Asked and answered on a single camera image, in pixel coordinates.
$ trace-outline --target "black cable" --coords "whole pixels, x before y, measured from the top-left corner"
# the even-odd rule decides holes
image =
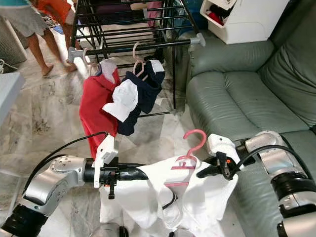
[[[62,149],[66,148],[67,146],[73,144],[73,143],[76,143],[76,142],[79,142],[79,141],[82,141],[82,140],[85,140],[87,138],[90,138],[90,137],[94,137],[94,136],[97,136],[97,135],[101,135],[101,134],[104,134],[104,135],[108,135],[107,132],[97,132],[97,133],[94,133],[92,135],[89,135],[89,136],[85,136],[85,137],[81,137],[81,138],[78,138],[76,140],[73,140],[69,143],[67,143],[66,145],[56,149],[55,151],[53,151],[52,153],[50,153],[48,156],[46,156],[40,163],[38,163],[38,165],[34,168],[34,170],[32,171],[32,173],[30,174],[25,186],[24,186],[24,190],[23,190],[23,193],[26,191],[26,189],[28,188],[31,180],[34,178],[34,176],[37,174],[37,172],[42,169],[44,167],[44,165],[46,165],[47,163],[49,163],[50,161],[52,161],[53,159],[55,159],[55,157],[52,157],[54,154],[56,154],[57,152],[60,152]]]
[[[287,140],[283,135],[280,134],[280,136],[281,136],[281,138],[283,139],[283,141],[286,143],[287,147],[288,147],[289,149],[294,150],[293,147],[291,146],[291,144],[288,142],[288,140]]]
[[[238,164],[236,165],[236,167],[232,170],[231,172],[231,176],[233,177],[238,171],[239,168],[241,167],[241,165],[246,162],[248,159],[250,159],[252,156],[254,156],[255,154],[264,151],[264,150],[268,150],[268,149],[281,149],[287,152],[290,152],[292,155],[294,155],[294,157],[297,159],[298,163],[300,164],[300,166],[302,167],[302,169],[304,170],[304,172],[306,173],[307,177],[310,180],[314,180],[310,171],[308,170],[306,164],[304,163],[304,161],[300,158],[300,156],[292,149],[285,147],[285,146],[280,146],[280,145],[267,145],[267,146],[263,146],[263,147],[259,147],[255,150],[253,150],[252,152],[250,152],[246,157],[240,159],[240,161],[238,162]]]

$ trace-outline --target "green leather sofa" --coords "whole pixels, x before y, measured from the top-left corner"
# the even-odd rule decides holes
[[[263,130],[279,132],[316,178],[311,131],[316,124],[316,1],[300,0],[289,12],[265,42],[225,45],[206,32],[206,48],[177,50],[182,63],[177,80],[186,88],[197,128],[236,142]],[[277,237],[282,216],[260,162],[239,173],[231,201],[247,237]]]

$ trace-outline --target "pink hanger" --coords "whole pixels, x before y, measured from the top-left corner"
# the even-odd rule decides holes
[[[192,153],[197,151],[198,149],[200,149],[202,146],[204,146],[205,142],[206,142],[206,134],[205,132],[203,132],[200,129],[194,129],[194,130],[190,130],[188,132],[186,132],[186,134],[184,134],[183,139],[187,139],[188,136],[190,136],[193,133],[199,133],[202,135],[202,141],[200,144],[198,144],[196,147],[193,147],[191,149],[188,150],[188,153],[185,156],[180,156],[176,159],[176,161],[182,160],[182,159],[191,159],[195,162],[197,162],[197,159],[195,157],[192,156]],[[195,166],[186,166],[186,163],[183,162],[182,166],[173,166],[171,168],[171,170],[175,170],[175,169],[195,169]],[[167,187],[171,187],[171,186],[184,186],[184,185],[188,185],[189,182],[178,182],[178,183],[165,183],[165,185]]]
[[[136,66],[137,66],[139,63],[141,63],[141,65],[142,65],[142,70],[141,70],[137,75],[135,74],[135,76],[137,76],[137,77],[139,77],[139,76],[144,72],[144,70],[145,70],[145,68],[144,68],[145,62],[144,62],[144,60],[143,60],[142,58],[136,56],[136,47],[137,47],[138,45],[140,45],[140,42],[135,43],[135,44],[134,44],[134,47],[133,47],[133,58],[136,60],[136,62],[135,62],[135,64],[134,64],[134,67],[133,67],[133,73],[135,74]]]

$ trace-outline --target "black metal rack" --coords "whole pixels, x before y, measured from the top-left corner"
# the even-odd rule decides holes
[[[126,5],[133,3],[148,3],[154,1],[161,1],[161,7],[149,8],[146,9],[146,11],[159,11],[160,16],[155,18],[143,17],[120,20],[120,15],[127,13],[139,13],[139,10],[115,11],[111,13],[97,13],[95,10],[98,6],[113,6],[119,4]],[[179,21],[179,19],[187,19],[189,21],[189,25],[177,24],[175,21]],[[149,21],[155,21],[156,24],[152,27],[135,27],[118,30],[104,30],[101,27],[112,24],[126,25]],[[82,27],[88,27],[88,35],[83,35],[82,31],[80,30]],[[182,40],[176,39],[178,37],[180,30],[190,28],[194,30],[195,34],[197,35],[196,38]],[[136,39],[140,33],[142,33],[143,36],[146,36],[148,34],[153,37],[150,39]],[[109,3],[106,0],[104,0],[103,2],[96,2],[93,0],[78,0],[76,5],[76,14],[74,19],[74,27],[71,42],[73,51],[70,50],[69,53],[73,53],[75,55],[75,52],[78,53],[80,51],[74,49],[75,40],[79,39],[86,39],[87,42],[91,45],[92,50],[87,51],[86,55],[95,55],[97,62],[99,62],[99,55],[103,55],[104,58],[108,58],[108,54],[110,53],[130,52],[133,50],[134,44],[137,42],[140,43],[140,45],[137,47],[137,51],[172,47],[174,109],[176,108],[175,46],[193,43],[200,43],[203,45],[205,43],[203,36],[201,35],[201,33],[199,33],[195,21],[190,12],[188,11],[186,4],[183,0],[121,0],[111,3]],[[133,65],[134,64],[123,64],[118,65],[118,68],[129,68],[133,67]],[[142,115],[142,117],[163,115],[168,113],[170,112]]]

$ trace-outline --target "person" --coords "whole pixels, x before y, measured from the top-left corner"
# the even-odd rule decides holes
[[[71,46],[71,35],[75,18],[75,13],[71,9],[71,5],[67,3],[66,0],[30,0],[30,2],[39,11],[50,15],[61,25],[65,34],[66,48],[68,50]],[[75,47],[81,49],[77,40]]]
[[[49,74],[53,65],[45,63],[36,34],[39,34],[46,41],[51,52],[58,61],[63,63],[53,33],[43,19],[31,8],[27,0],[0,0],[0,16],[8,19],[27,38],[29,48],[38,62],[43,76]],[[63,65],[67,72],[73,72],[77,69],[74,64],[63,63]]]

